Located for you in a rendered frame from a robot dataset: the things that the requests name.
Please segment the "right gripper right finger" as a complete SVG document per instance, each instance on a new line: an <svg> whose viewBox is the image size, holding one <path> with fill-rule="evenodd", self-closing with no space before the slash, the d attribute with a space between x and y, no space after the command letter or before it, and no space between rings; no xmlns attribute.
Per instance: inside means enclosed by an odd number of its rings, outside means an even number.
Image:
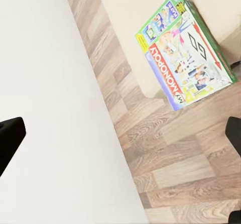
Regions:
<svg viewBox="0 0 241 224"><path fill-rule="evenodd" d="M226 128L225 135L241 156L241 119L237 117L229 117Z"/></svg>

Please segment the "board game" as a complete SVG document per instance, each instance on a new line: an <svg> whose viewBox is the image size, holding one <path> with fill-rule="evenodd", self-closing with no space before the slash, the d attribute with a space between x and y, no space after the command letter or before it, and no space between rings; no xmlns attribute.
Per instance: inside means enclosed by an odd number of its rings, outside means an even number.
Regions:
<svg viewBox="0 0 241 224"><path fill-rule="evenodd" d="M238 82L190 0L165 0L135 38L174 111Z"/></svg>

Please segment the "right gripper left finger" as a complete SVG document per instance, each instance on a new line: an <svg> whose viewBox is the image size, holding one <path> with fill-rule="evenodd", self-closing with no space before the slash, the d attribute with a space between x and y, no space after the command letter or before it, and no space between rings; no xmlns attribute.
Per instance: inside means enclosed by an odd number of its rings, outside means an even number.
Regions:
<svg viewBox="0 0 241 224"><path fill-rule="evenodd" d="M0 177L26 136L22 117L0 122Z"/></svg>

